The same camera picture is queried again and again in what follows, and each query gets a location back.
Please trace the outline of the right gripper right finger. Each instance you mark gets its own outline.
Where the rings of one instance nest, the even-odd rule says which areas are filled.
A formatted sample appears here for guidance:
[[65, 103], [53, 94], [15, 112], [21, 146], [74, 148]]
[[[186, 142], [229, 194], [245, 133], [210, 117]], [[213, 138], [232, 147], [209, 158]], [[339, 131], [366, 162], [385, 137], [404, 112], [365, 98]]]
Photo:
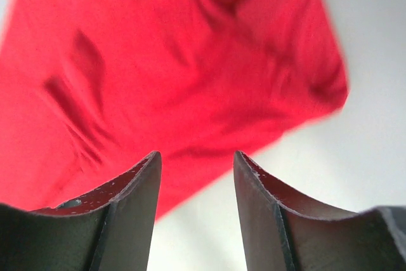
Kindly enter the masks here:
[[354, 213], [311, 198], [236, 152], [233, 178], [248, 270], [398, 270], [400, 209]]

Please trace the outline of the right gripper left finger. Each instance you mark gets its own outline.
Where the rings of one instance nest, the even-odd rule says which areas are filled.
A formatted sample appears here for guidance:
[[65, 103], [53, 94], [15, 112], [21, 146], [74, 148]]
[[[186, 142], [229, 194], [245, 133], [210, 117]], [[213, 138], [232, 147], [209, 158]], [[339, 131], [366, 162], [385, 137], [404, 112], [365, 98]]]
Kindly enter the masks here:
[[28, 269], [146, 270], [161, 164], [152, 152], [94, 190], [37, 210], [37, 252]]

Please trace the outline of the red t shirt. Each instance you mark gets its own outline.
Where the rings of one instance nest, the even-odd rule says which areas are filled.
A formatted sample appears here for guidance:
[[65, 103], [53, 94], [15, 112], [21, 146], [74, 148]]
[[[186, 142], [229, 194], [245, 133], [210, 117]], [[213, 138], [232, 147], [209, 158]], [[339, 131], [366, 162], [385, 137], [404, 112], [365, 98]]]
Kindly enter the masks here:
[[54, 207], [163, 156], [157, 215], [348, 96], [321, 0], [12, 0], [1, 201]]

